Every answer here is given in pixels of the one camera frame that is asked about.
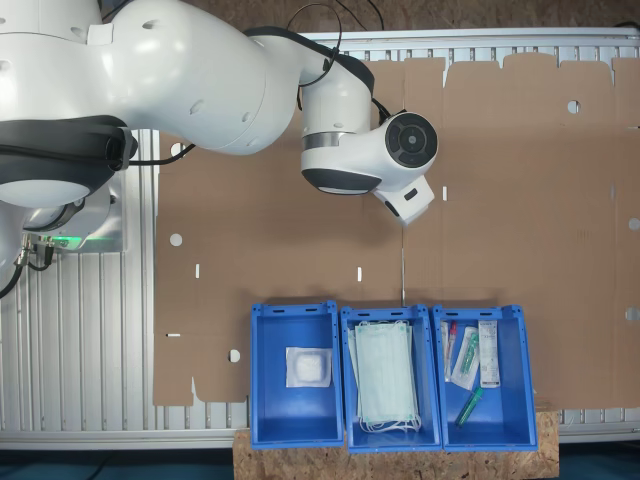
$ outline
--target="blue bin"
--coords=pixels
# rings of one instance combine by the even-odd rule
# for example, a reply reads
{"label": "blue bin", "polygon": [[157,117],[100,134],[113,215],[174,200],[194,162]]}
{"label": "blue bin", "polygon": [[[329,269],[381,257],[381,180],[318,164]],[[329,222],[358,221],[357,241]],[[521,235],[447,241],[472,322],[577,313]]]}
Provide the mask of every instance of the blue bin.
{"label": "blue bin", "polygon": [[[413,374],[415,377],[418,408],[422,419],[419,431],[400,430],[385,433],[367,433],[360,428],[357,417],[358,388],[349,353],[348,330],[362,321],[406,320],[413,326]],[[413,452],[442,450],[440,419],[433,349],[429,325],[429,312],[424,305],[405,308],[355,310],[345,307],[340,311],[342,328],[342,361],[344,364],[345,414],[350,453]]]}
{"label": "blue bin", "polygon": [[[252,307],[252,448],[344,445],[338,331],[335,302]],[[331,385],[287,388],[287,347],[332,348]]]}
{"label": "blue bin", "polygon": [[[440,392],[442,440],[448,452],[523,451],[538,449],[538,432],[529,368],[529,347],[522,308],[508,306],[486,309],[432,309],[436,364]],[[498,321],[498,363],[500,387],[486,388],[462,428],[455,425],[458,414],[471,396],[451,382],[444,381],[443,345],[440,320],[458,325],[453,347],[452,370],[458,358],[464,329],[477,327],[478,320]],[[480,373],[474,383],[480,384]]]}

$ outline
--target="green syringe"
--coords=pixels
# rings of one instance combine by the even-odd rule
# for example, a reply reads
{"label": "green syringe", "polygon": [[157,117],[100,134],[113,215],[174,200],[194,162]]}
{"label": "green syringe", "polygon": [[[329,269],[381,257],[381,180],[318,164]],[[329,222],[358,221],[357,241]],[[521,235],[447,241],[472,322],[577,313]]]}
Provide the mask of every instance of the green syringe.
{"label": "green syringe", "polygon": [[462,425],[464,425],[464,423],[467,421],[469,415],[471,415],[471,412],[473,412],[473,409],[476,408],[477,403],[482,398],[483,392],[484,390],[480,386],[476,387],[476,389],[473,391],[471,397],[469,398],[469,400],[467,400],[467,403],[464,405],[464,408],[456,419],[456,426],[458,428],[462,427]]}

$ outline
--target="cardboard hole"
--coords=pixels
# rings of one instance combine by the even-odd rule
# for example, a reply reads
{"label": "cardboard hole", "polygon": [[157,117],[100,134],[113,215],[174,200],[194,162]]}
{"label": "cardboard hole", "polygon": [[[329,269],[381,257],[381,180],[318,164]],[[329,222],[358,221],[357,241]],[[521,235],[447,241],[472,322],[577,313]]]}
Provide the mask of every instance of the cardboard hole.
{"label": "cardboard hole", "polygon": [[231,350],[227,358],[231,363],[238,363],[240,361],[240,352],[237,350]]}
{"label": "cardboard hole", "polygon": [[573,114],[580,113],[580,107],[581,107],[580,102],[577,100],[571,100],[567,105],[567,109],[569,110],[569,113],[573,113]]}
{"label": "cardboard hole", "polygon": [[175,157],[181,151],[182,151],[182,144],[181,143],[174,143],[173,145],[171,145],[171,156],[172,157]]}
{"label": "cardboard hole", "polygon": [[179,233],[174,233],[173,235],[171,235],[171,237],[169,237],[169,243],[171,243],[171,245],[173,245],[174,247],[179,247],[180,245],[182,245],[182,235],[180,235]]}

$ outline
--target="black cable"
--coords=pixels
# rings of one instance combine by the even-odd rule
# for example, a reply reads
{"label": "black cable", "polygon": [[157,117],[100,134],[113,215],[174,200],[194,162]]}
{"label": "black cable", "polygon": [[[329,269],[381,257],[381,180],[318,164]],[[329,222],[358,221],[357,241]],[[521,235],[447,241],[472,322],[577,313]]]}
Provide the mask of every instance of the black cable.
{"label": "black cable", "polygon": [[378,113],[380,114],[379,124],[382,125],[385,122],[385,120],[391,116],[391,114],[389,113],[389,110],[387,110],[386,107],[382,105],[379,101],[377,101],[375,98],[372,97],[371,102],[373,102],[373,104],[376,107],[378,107]]}
{"label": "black cable", "polygon": [[614,27],[633,27],[640,31],[640,23],[634,21],[616,23]]}
{"label": "black cable", "polygon": [[122,7],[124,7],[127,3],[129,3],[131,0],[122,0],[122,2],[120,2],[120,4],[118,4],[117,7],[114,7],[113,10],[111,10],[109,13],[107,13],[104,17],[102,17],[102,21],[104,22],[107,18],[109,18],[111,15],[115,15],[116,13],[118,13],[120,10],[122,10]]}
{"label": "black cable", "polygon": [[98,475],[100,475],[100,473],[102,473],[102,470],[104,470],[104,467],[107,466],[107,463],[109,463],[109,461],[115,456],[115,453],[112,453],[111,455],[108,455],[107,458],[105,458],[100,465],[98,465],[98,468],[96,469],[95,472],[93,472],[91,475],[89,475],[87,477],[87,480],[95,480],[96,478],[98,478]]}
{"label": "black cable", "polygon": [[129,165],[140,166],[140,167],[149,167],[152,165],[169,165],[170,163],[175,162],[176,160],[180,160],[191,150],[196,148],[195,144],[189,145],[187,148],[182,150],[179,154],[174,155],[173,157],[166,158],[164,160],[132,160],[129,162]]}
{"label": "black cable", "polygon": [[380,13],[380,10],[378,10],[378,7],[376,7],[376,4],[373,3],[371,0],[367,0],[367,2],[369,2],[369,4],[373,7],[373,9],[378,14],[378,17],[380,18],[380,25],[382,26],[382,30],[384,30],[384,18],[382,18],[382,14]]}
{"label": "black cable", "polygon": [[16,266],[16,271],[13,272],[13,277],[11,277],[11,280],[9,280],[9,283],[7,283],[7,286],[4,287],[2,291],[0,291],[0,300],[6,297],[9,294],[9,292],[13,290],[13,288],[18,284],[18,280],[20,280],[20,275],[22,275],[22,269],[23,269],[22,265]]}
{"label": "black cable", "polygon": [[361,22],[360,20],[358,20],[358,17],[356,17],[356,14],[355,14],[355,13],[353,13],[351,10],[349,10],[349,9],[347,8],[347,6],[346,6],[344,3],[342,3],[340,0],[336,0],[336,3],[337,3],[338,5],[340,5],[342,8],[344,8],[347,12],[349,12],[349,14],[354,18],[354,20],[355,20],[356,22],[358,22],[358,25],[360,25],[360,26],[362,27],[362,29],[363,29],[363,30],[365,30],[365,31],[366,31],[366,30],[368,30],[368,29],[367,29],[367,27],[365,27],[364,25],[362,25],[362,22]]}
{"label": "black cable", "polygon": [[43,262],[44,265],[42,265],[41,267],[38,267],[37,265],[29,262],[29,268],[31,270],[35,270],[36,272],[44,272],[53,263],[53,252],[54,251],[55,251],[55,248],[53,247],[53,245],[45,246],[44,247],[44,262]]}
{"label": "black cable", "polygon": [[338,20],[338,25],[340,27],[340,35],[338,35],[338,44],[333,49],[333,55],[331,55],[331,59],[327,61],[327,59],[325,58],[324,60],[324,65],[322,66],[324,73],[320,75],[318,78],[316,78],[313,82],[300,85],[300,88],[310,87],[311,85],[318,83],[320,80],[322,80],[324,77],[326,77],[329,74],[329,72],[331,71],[331,67],[333,67],[333,63],[336,61],[336,58],[340,53],[340,44],[342,43],[342,22],[340,21],[340,15],[338,15],[338,12],[336,12],[335,8],[333,8],[331,5],[327,5],[326,3],[308,3],[305,6],[299,8],[298,11],[293,14],[293,17],[291,17],[291,20],[289,20],[289,23],[287,23],[287,30],[289,30],[291,23],[293,22],[293,20],[295,20],[295,18],[298,16],[298,14],[301,11],[303,11],[306,8],[314,7],[314,6],[326,7],[333,12],[333,14],[336,16],[336,19]]}
{"label": "black cable", "polygon": [[36,272],[44,272],[47,268],[49,268],[51,265],[43,265],[41,267],[38,267],[37,265],[34,265],[33,263],[29,262],[29,268],[31,270],[35,270]]}

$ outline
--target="sterile packaging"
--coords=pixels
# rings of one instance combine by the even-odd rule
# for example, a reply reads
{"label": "sterile packaging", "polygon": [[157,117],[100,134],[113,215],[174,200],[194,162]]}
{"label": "sterile packaging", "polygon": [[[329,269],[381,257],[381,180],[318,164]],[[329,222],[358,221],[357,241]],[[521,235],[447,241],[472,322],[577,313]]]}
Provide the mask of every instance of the sterile packaging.
{"label": "sterile packaging", "polygon": [[331,349],[287,347],[287,388],[331,385]]}
{"label": "sterile packaging", "polygon": [[444,381],[451,381],[451,360],[453,357],[453,347],[456,344],[456,337],[458,334],[458,324],[453,321],[451,322],[451,329],[449,330],[449,323],[444,322],[445,331],[447,332],[447,343],[445,344],[443,352],[445,352],[444,357]]}
{"label": "sterile packaging", "polygon": [[440,335],[442,337],[442,361],[444,362],[444,381],[451,381],[451,376],[449,375],[448,368],[446,365],[447,352],[449,350],[449,324],[446,320],[440,320]]}
{"label": "sterile packaging", "polygon": [[456,366],[451,374],[451,381],[466,390],[473,388],[478,373],[478,365],[480,364],[478,343],[478,329],[475,327],[465,328],[460,353],[458,353]]}
{"label": "sterile packaging", "polygon": [[500,386],[498,322],[478,320],[478,333],[480,335],[480,386],[497,388]]}

